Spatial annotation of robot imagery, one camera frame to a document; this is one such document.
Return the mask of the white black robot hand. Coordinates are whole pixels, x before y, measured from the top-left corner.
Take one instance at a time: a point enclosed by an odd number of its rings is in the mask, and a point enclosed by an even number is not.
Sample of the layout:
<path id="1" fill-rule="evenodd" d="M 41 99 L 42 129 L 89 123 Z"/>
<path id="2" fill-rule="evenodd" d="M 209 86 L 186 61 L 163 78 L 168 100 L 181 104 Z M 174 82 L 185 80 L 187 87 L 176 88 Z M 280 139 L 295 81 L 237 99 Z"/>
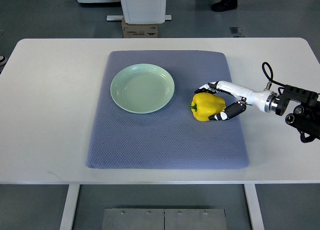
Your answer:
<path id="1" fill-rule="evenodd" d="M 236 101 L 216 114 L 210 116 L 209 121 L 225 121 L 230 120 L 247 108 L 247 105 L 255 105 L 262 112 L 265 111 L 265 104 L 268 96 L 271 94 L 271 90 L 264 89 L 263 91 L 256 92 L 252 89 L 246 88 L 227 81 L 216 81 L 207 83 L 197 90 L 194 94 L 198 93 L 210 93 L 217 95 L 217 93 L 226 93 L 236 98 Z"/>

